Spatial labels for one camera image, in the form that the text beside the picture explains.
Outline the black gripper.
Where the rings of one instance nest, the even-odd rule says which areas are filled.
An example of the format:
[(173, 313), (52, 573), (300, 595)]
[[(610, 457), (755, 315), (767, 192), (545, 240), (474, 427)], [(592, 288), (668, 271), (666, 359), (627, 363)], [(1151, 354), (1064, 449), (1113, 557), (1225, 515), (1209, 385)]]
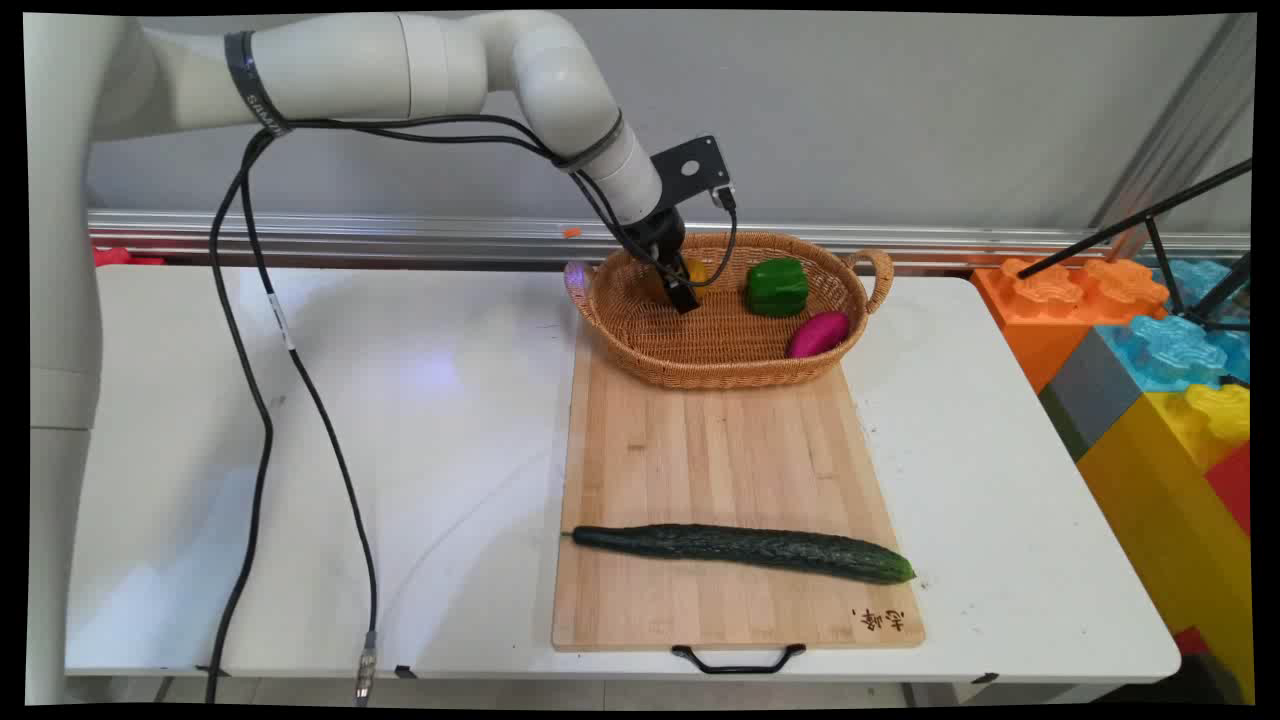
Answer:
[(622, 246), (632, 258), (678, 270), (684, 278), (684, 282), (672, 281), (655, 266), (648, 270), (648, 299), (681, 315), (700, 307), (700, 290), (692, 287), (700, 281), (700, 261), (680, 258), (684, 241), (685, 224), (676, 208), (660, 209), (640, 222), (622, 225)]

